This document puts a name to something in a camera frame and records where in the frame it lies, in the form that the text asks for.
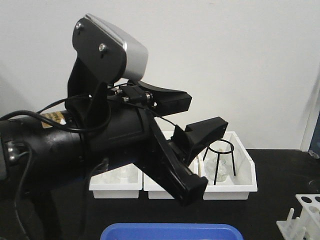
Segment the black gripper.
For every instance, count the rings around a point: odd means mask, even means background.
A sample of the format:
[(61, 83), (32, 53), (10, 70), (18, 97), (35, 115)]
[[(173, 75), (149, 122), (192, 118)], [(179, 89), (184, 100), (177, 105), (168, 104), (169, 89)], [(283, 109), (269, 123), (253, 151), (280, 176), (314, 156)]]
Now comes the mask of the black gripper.
[(76, 59), (67, 83), (66, 113), (81, 133), (70, 133), (65, 158), (103, 154), (147, 137), (147, 114), (168, 116), (189, 110), (192, 96), (185, 91), (161, 88), (141, 80), (120, 78), (99, 82)]

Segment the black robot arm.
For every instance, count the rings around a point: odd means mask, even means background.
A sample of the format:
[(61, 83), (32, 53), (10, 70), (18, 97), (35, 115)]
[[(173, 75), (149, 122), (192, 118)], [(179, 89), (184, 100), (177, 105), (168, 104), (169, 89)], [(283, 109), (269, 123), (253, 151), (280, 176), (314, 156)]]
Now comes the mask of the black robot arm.
[(56, 212), (53, 188), (129, 163), (181, 204), (191, 202), (189, 159), (175, 155), (155, 117), (187, 111), (192, 98), (142, 82), (137, 71), (125, 72), (127, 63), (124, 57), (77, 57), (63, 99), (65, 125), (40, 111), (18, 110), (0, 119), (2, 177), (13, 166), (23, 169), (14, 198), (17, 215), (28, 195), (44, 220)]

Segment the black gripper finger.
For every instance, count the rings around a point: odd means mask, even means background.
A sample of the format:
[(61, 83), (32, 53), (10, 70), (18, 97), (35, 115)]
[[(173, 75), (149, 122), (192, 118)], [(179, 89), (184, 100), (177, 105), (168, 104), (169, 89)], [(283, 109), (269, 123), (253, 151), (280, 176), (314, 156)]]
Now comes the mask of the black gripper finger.
[(219, 116), (188, 124), (184, 130), (176, 125), (172, 136), (174, 153), (190, 165), (201, 151), (224, 137), (227, 126), (228, 122)]

